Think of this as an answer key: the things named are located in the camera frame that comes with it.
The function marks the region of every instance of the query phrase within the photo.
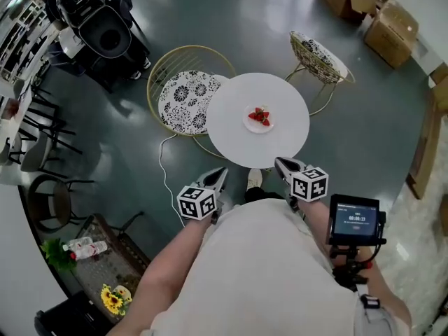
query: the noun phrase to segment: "white cube marker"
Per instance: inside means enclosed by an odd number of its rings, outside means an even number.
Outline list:
[[[185,186],[177,196],[179,213],[184,218],[200,221],[217,210],[215,191]]]
[[[313,202],[327,195],[328,174],[314,167],[291,175],[290,194],[300,200]]]

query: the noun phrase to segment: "white sneaker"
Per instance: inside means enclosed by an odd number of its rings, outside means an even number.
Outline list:
[[[131,80],[138,80],[141,76],[141,72],[137,71],[136,73],[133,73],[131,77],[129,77]]]
[[[149,69],[150,67],[151,67],[151,63],[149,62],[149,59],[146,58],[145,63],[143,64],[143,69],[146,70],[146,69]]]
[[[247,190],[254,187],[261,187],[263,175],[259,169],[252,168],[247,176]]]

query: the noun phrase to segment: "yellow flower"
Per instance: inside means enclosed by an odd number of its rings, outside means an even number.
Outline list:
[[[111,289],[108,286],[104,286],[103,290],[101,290],[101,300],[103,300],[104,304],[109,303],[111,295]]]
[[[119,309],[123,305],[123,300],[115,296],[114,294],[111,294],[111,298],[108,300],[108,303],[110,306]]]
[[[113,307],[109,304],[106,305],[106,308],[108,309],[109,312],[111,312],[114,315],[118,315],[118,309],[116,307]]]

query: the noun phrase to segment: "digital display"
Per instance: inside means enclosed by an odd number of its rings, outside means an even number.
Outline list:
[[[335,219],[334,233],[370,237],[376,231],[377,208],[337,203]]]

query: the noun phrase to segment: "green plant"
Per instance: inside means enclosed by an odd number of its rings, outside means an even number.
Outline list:
[[[58,271],[70,271],[75,268],[76,261],[70,257],[71,251],[62,248],[61,239],[45,240],[41,245],[48,264],[53,265]]]

